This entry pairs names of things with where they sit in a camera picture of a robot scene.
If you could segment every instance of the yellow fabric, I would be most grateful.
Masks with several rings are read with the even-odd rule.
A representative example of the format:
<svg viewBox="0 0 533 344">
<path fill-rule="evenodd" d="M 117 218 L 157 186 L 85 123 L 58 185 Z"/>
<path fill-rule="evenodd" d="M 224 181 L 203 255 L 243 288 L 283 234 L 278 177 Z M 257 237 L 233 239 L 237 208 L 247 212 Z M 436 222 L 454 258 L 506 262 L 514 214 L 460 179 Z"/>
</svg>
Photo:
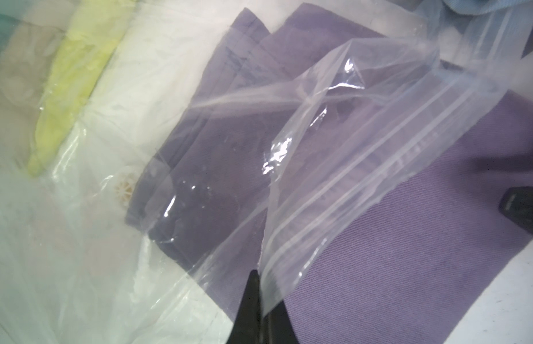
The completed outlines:
<svg viewBox="0 0 533 344">
<path fill-rule="evenodd" d="M 39 116 L 39 102 L 64 33 L 21 22 L 0 55 L 0 145 L 23 166 Z"/>
<path fill-rule="evenodd" d="M 82 0 L 44 87 L 28 170 L 39 175 L 56 157 L 77 115 L 127 29 L 136 0 Z"/>
</svg>

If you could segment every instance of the folded fabric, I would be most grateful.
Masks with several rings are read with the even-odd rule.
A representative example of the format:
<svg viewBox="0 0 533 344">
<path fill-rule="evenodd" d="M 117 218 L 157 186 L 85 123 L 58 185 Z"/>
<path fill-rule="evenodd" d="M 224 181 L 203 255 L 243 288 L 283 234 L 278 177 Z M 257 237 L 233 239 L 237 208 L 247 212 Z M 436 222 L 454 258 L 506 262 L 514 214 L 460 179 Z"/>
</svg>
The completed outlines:
<svg viewBox="0 0 533 344">
<path fill-rule="evenodd" d="M 293 80 L 325 54 L 357 37 L 373 38 L 379 34 L 320 7 L 303 4 L 236 65 L 237 77 L 223 88 L 234 91 Z M 226 49 L 220 46 L 217 51 Z M 234 60 L 212 59 L 211 64 L 234 69 Z M 207 83 L 218 77 L 208 72 L 204 73 Z M 194 122 L 195 115 L 185 115 L 159 157 L 150 162 L 146 169 L 149 172 L 140 178 L 130 203 L 128 223 L 149 231 L 167 255 L 190 271 L 231 235 L 259 200 L 268 196 L 265 191 L 270 177 L 262 171 L 264 155 L 294 110 L 266 108 L 264 112 L 227 118 L 215 115 L 226 108 L 208 108 L 209 114 L 197 117 L 198 124 Z M 229 316 L 235 315 L 245 285 L 240 279 L 246 279 L 258 261 L 263 219 L 257 217 L 252 225 L 257 227 L 257 236 L 245 243 L 241 256 L 245 258 L 222 277 L 231 282 L 212 281 L 209 284 L 214 287 L 207 289 Z"/>
<path fill-rule="evenodd" d="M 302 343 L 443 343 L 530 241 L 497 206 L 533 185 L 533 103 L 509 92 L 356 219 L 286 299 Z"/>
<path fill-rule="evenodd" d="M 17 20 L 11 25 L 15 29 L 0 51 L 0 143 L 22 166 L 30 155 L 43 85 L 64 33 Z"/>
<path fill-rule="evenodd" d="M 18 24 L 27 23 L 27 18 L 32 17 L 32 12 L 35 11 L 36 7 L 38 5 L 32 6 L 25 1 L 0 2 L 0 55 Z"/>
<path fill-rule="evenodd" d="M 193 101 L 227 92 L 249 53 L 269 34 L 264 24 L 250 10 L 243 10 L 215 49 Z M 194 143 L 207 121 L 208 112 L 204 110 L 189 109 L 182 115 L 180 124 L 174 128 L 140 177 L 127 213 L 128 224 L 141 226 L 147 202 L 165 179 L 169 169 L 176 166 Z"/>
<path fill-rule="evenodd" d="M 39 175 L 56 156 L 102 70 L 122 39 L 136 0 L 83 0 L 44 86 L 28 170 Z"/>
</svg>

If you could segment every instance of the plastic bag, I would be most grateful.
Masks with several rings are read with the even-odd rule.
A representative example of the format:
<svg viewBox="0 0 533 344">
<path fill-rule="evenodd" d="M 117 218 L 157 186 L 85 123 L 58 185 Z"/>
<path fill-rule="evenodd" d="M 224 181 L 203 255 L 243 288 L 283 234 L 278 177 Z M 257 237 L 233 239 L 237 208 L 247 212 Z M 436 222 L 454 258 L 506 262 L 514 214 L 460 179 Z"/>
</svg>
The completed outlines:
<svg viewBox="0 0 533 344">
<path fill-rule="evenodd" d="M 499 101 L 532 23 L 533 3 L 139 2 L 41 177 L 0 136 L 1 325 L 15 342 L 223 343 L 249 270 L 268 312 Z"/>
</svg>

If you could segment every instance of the folded purple fabric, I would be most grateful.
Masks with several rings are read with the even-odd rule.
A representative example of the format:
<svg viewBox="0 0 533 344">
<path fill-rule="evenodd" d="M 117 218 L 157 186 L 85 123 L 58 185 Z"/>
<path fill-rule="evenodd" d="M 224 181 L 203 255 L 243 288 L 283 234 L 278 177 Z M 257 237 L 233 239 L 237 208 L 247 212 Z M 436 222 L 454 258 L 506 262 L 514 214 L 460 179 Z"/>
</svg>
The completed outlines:
<svg viewBox="0 0 533 344">
<path fill-rule="evenodd" d="M 231 83 L 230 78 L 223 79 L 220 88 L 225 91 L 290 81 L 348 40 L 379 36 L 332 12 L 303 4 L 248 56 L 241 55 L 238 61 L 242 63 L 236 68 L 230 65 L 230 53 L 216 54 L 209 62 L 216 67 L 205 71 L 204 80 L 215 79 L 224 63 L 231 71 L 237 70 Z M 224 40 L 217 52 L 231 49 Z M 218 93 L 208 93 L 209 97 L 215 95 Z M 270 176 L 263 174 L 265 156 L 294 111 L 265 108 L 259 113 L 226 117 L 216 116 L 226 109 L 188 110 L 161 148 L 160 158 L 150 162 L 140 178 L 127 222 L 149 230 L 161 250 L 191 271 L 268 196 Z M 195 117 L 206 120 L 197 120 L 200 124 L 191 124 L 188 129 L 187 123 Z M 218 279 L 209 276 L 207 280 L 208 294 L 229 316 L 235 316 L 249 271 L 257 267 L 263 221 L 264 217 L 258 216 L 249 223 L 250 228 L 243 230 L 250 233 L 244 247 L 230 250 L 241 250 L 241 259 L 224 264 L 229 267 L 224 272 L 217 269 Z"/>
<path fill-rule="evenodd" d="M 248 9 L 244 9 L 224 35 L 205 67 L 192 102 L 220 96 L 240 72 L 249 52 L 270 32 Z M 159 184 L 184 156 L 208 120 L 209 113 L 190 107 L 166 142 L 148 163 L 134 191 L 126 222 L 141 230 L 145 207 Z"/>
<path fill-rule="evenodd" d="M 194 103 L 243 87 L 291 81 L 352 38 L 380 37 L 310 4 L 300 6 L 268 36 L 247 10 L 232 27 L 239 29 L 230 30 L 217 47 Z M 424 67 L 405 66 L 407 73 L 418 74 Z M 403 66 L 391 68 L 395 72 Z M 362 72 L 373 81 L 380 77 L 379 71 Z M 345 127 L 346 118 L 357 109 L 373 111 L 376 106 L 367 97 L 326 104 L 328 115 L 320 121 L 326 135 L 317 136 L 322 140 L 305 136 L 299 145 L 305 151 L 296 153 L 296 163 L 286 174 L 298 177 L 306 168 L 307 149 L 321 157 L 321 146 L 326 140 L 336 144 L 339 129 L 353 130 Z M 508 94 L 445 155 L 329 246 L 287 301 L 303 344 L 444 341 L 477 295 L 528 241 L 498 215 L 497 203 L 506 187 L 521 181 L 533 184 L 532 175 L 482 167 L 498 165 L 501 160 L 492 158 L 520 154 L 533 144 L 533 125 L 522 132 L 512 108 L 526 117 L 533 113 L 532 105 Z M 187 110 L 139 180 L 127 222 L 147 230 L 160 249 L 190 273 L 230 238 L 230 247 L 215 256 L 213 264 L 218 266 L 198 282 L 234 317 L 248 273 L 257 266 L 265 212 L 238 233 L 234 229 L 268 196 L 265 157 L 295 109 L 225 116 L 231 110 L 238 111 L 222 104 Z M 501 118 L 488 122 L 496 115 Z M 478 128 L 487 125 L 483 123 L 491 127 L 480 129 L 480 135 Z M 463 146 L 470 137 L 481 138 Z M 285 183 L 292 187 L 292 181 Z"/>
<path fill-rule="evenodd" d="M 531 239 L 497 206 L 532 169 L 533 103 L 509 92 L 326 248 L 286 299 L 300 342 L 443 343 Z"/>
</svg>

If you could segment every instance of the black object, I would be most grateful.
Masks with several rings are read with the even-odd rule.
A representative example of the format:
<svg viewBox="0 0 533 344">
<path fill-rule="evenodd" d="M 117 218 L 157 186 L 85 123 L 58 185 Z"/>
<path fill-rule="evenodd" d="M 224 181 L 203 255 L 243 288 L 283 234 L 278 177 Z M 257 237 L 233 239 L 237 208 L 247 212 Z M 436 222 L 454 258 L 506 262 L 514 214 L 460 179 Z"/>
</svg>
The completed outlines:
<svg viewBox="0 0 533 344">
<path fill-rule="evenodd" d="M 501 199 L 500 212 L 533 235 L 533 187 L 510 188 Z"/>
<path fill-rule="evenodd" d="M 299 344 L 284 301 L 262 317 L 257 270 L 249 274 L 242 303 L 226 344 Z"/>
</svg>

